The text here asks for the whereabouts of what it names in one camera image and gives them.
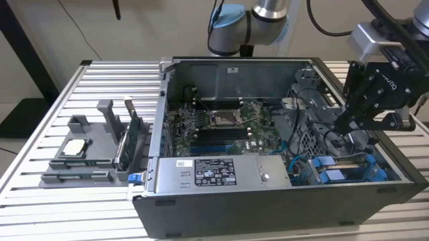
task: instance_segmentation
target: power supply label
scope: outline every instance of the power supply label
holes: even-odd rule
[[[236,185],[232,159],[195,160],[193,166],[197,187]]]

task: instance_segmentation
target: green circuit board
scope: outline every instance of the green circuit board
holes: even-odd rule
[[[192,109],[182,105],[169,111],[168,119],[173,135],[173,156],[195,156],[191,153],[191,142],[195,141],[200,129],[245,128],[245,140],[227,140],[224,152],[197,153],[197,156],[245,155],[257,153],[268,155],[280,148],[279,134],[273,127],[268,108],[256,100],[245,100],[235,110],[216,110],[213,112]]]

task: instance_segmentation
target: motherboard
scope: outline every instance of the motherboard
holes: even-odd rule
[[[223,156],[281,150],[269,108],[260,99],[181,103],[168,112],[173,156]]]

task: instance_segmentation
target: white label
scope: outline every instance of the white label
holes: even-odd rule
[[[192,167],[193,160],[176,160],[176,167]]]
[[[82,139],[72,139],[70,141],[68,141],[62,149],[64,155],[66,156],[77,155],[82,149],[84,144],[85,144],[85,140]]]
[[[229,74],[229,73],[237,73],[237,72],[239,72],[237,67],[231,67],[231,68],[228,68],[228,74]]]

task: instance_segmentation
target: aluminum extrusion table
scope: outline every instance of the aluminum extrusion table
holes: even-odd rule
[[[343,82],[347,62],[327,61]],[[157,98],[157,62],[92,62],[80,66],[41,124],[0,179],[0,240],[152,240],[146,237],[126,187],[39,189],[48,168],[68,133],[66,121],[84,114],[102,122],[98,99],[113,100],[113,112],[129,121],[122,97],[145,122],[153,121]],[[422,175],[429,179],[429,129],[386,132]],[[407,203],[383,208],[359,226],[189,238],[186,240],[429,240],[429,189]]]

